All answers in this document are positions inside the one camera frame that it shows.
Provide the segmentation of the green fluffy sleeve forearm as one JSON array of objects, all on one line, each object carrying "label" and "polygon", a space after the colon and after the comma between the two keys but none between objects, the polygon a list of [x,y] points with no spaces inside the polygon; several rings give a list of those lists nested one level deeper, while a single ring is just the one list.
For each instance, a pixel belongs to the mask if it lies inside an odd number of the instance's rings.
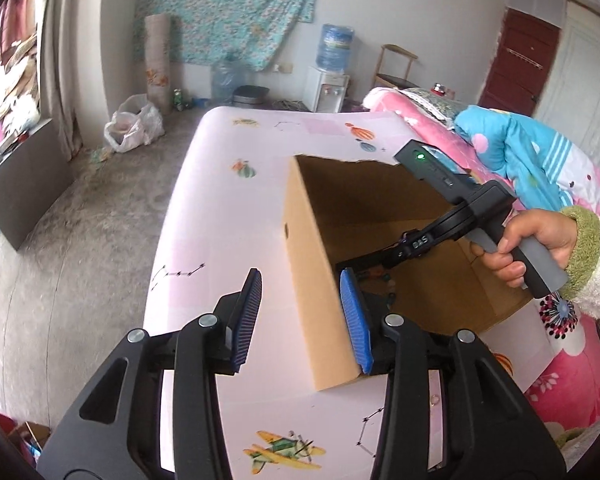
[{"label": "green fluffy sleeve forearm", "polygon": [[577,241],[566,269],[569,281],[560,293],[600,323],[600,217],[580,206],[560,213],[577,225]]}]

